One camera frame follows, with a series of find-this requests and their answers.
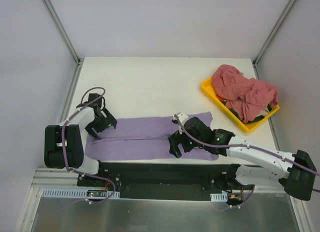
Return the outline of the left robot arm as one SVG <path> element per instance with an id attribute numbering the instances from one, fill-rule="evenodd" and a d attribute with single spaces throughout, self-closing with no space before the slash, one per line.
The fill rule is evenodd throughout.
<path id="1" fill-rule="evenodd" d="M 100 133 L 116 127 L 117 120 L 106 108 L 103 95 L 90 93 L 70 118 L 57 125 L 48 125 L 44 133 L 44 164 L 51 169 L 66 169 L 88 175 L 88 180 L 99 187 L 106 175 L 100 171 L 100 163 L 85 155 L 82 134 L 93 140 L 101 140 Z"/>

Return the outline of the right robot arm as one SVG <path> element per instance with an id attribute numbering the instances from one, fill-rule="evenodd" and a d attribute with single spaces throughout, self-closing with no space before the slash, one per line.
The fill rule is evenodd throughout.
<path id="1" fill-rule="evenodd" d="M 279 183 L 291 197 L 302 201 L 311 199 L 315 179 L 320 174 L 307 152 L 291 153 L 260 147 L 231 131 L 211 129 L 198 117 L 183 113 L 174 114 L 172 122 L 178 125 L 178 130 L 168 138 L 169 152 L 176 158 L 199 148 L 212 155 L 254 164 L 253 167 L 231 164 L 223 177 L 228 188 Z"/>

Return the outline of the purple t shirt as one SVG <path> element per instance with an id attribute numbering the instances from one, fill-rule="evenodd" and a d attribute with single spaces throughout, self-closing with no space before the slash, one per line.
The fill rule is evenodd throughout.
<path id="1" fill-rule="evenodd" d="M 170 154 L 169 136 L 179 130 L 172 117 L 122 118 L 116 127 L 87 137 L 85 155 L 99 161 L 175 159 Z"/>

